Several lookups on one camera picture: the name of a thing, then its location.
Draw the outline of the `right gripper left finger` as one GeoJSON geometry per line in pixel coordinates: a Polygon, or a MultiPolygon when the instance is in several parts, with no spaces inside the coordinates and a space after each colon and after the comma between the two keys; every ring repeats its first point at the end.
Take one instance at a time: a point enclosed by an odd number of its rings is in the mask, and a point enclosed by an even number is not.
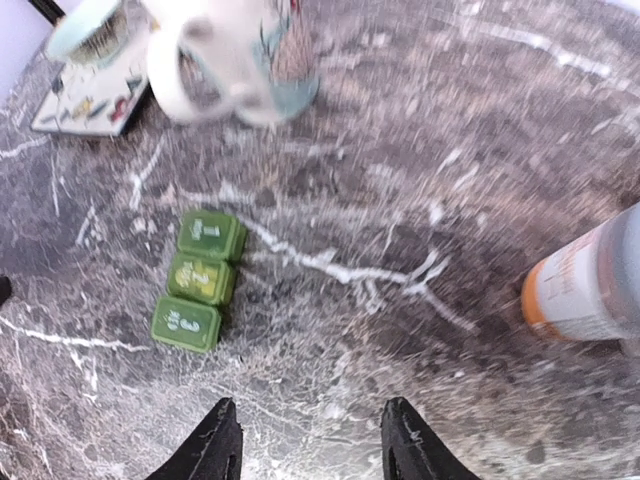
{"type": "Polygon", "coordinates": [[[222,398],[147,480],[239,480],[243,430],[232,398],[222,398]]]}

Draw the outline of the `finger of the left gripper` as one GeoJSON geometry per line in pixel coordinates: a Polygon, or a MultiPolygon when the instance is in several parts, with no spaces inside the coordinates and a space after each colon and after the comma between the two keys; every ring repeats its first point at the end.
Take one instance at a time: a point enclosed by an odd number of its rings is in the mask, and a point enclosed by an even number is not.
{"type": "Polygon", "coordinates": [[[0,305],[3,305],[12,295],[12,284],[8,277],[0,277],[0,305]]]}

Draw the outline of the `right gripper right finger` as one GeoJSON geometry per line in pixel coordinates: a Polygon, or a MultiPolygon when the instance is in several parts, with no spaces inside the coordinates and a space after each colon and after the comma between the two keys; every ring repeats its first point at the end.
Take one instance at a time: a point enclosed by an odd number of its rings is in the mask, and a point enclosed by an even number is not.
{"type": "Polygon", "coordinates": [[[404,397],[394,397],[385,403],[381,442],[386,480],[479,480],[404,397]]]}

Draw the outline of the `orange pill bottle grey cap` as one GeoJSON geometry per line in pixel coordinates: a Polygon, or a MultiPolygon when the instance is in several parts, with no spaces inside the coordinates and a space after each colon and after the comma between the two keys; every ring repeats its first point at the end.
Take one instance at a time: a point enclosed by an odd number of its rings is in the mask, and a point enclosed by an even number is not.
{"type": "Polygon", "coordinates": [[[570,341],[639,337],[639,206],[540,261],[521,292],[538,334],[570,341]]]}

